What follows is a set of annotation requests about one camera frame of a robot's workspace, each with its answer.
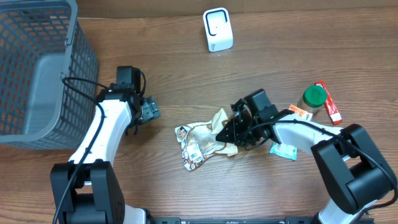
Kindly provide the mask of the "green lid jar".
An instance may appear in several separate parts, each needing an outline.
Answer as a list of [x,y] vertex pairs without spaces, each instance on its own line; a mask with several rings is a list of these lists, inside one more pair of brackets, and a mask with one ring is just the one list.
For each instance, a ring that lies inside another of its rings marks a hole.
[[312,85],[304,91],[297,106],[310,113],[317,113],[326,102],[326,99],[326,91],[321,86]]

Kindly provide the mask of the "teal wet wipes pack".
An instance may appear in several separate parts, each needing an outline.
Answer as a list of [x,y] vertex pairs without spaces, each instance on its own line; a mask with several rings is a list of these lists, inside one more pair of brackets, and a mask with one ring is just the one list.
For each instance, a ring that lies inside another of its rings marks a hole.
[[270,148],[270,154],[275,154],[279,157],[290,159],[293,161],[297,160],[297,148],[287,144],[278,144],[276,142]]

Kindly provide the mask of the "red stick sachet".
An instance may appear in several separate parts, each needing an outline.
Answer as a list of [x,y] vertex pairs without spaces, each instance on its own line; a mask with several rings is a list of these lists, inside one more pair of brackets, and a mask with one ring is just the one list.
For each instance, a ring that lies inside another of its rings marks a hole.
[[333,98],[330,95],[330,92],[328,91],[325,82],[324,81],[317,81],[315,82],[316,86],[322,87],[326,91],[326,101],[324,103],[326,111],[331,119],[331,122],[333,125],[341,124],[343,122],[343,118],[341,117],[340,112],[338,111],[338,108],[333,101]]

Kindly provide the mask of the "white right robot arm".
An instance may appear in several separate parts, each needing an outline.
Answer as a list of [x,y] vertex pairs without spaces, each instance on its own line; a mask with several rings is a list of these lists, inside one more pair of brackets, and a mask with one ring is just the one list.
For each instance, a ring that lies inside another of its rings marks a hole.
[[363,223],[368,211],[397,201],[397,177],[362,126],[324,126],[279,111],[262,88],[231,109],[235,116],[217,141],[247,148],[272,140],[307,152],[317,164],[330,201],[313,217],[286,218],[286,223]]

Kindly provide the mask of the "orange Kleenex tissue pack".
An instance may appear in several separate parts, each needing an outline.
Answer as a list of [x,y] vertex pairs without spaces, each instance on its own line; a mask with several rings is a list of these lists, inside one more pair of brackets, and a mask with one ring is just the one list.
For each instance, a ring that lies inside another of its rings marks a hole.
[[298,114],[301,118],[311,121],[313,114],[311,112],[305,111],[297,106],[290,105],[289,110],[293,111],[294,113]]

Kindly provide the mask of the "beige snack bag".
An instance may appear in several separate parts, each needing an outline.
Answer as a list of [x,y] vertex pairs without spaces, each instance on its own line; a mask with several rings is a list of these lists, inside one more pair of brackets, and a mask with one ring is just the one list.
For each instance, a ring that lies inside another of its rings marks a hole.
[[190,123],[175,128],[186,170],[194,171],[218,154],[230,157],[238,153],[238,147],[233,143],[216,140],[216,135],[222,131],[227,122],[227,114],[222,108],[210,121]]

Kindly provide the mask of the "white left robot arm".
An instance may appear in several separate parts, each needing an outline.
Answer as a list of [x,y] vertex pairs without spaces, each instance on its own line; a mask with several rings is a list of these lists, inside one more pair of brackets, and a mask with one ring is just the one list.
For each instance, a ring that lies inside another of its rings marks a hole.
[[95,115],[84,140],[67,163],[55,164],[50,181],[56,206],[54,223],[148,224],[150,211],[125,203],[114,158],[123,135],[160,116],[153,97],[144,97],[144,72],[120,66],[116,82],[96,98]]

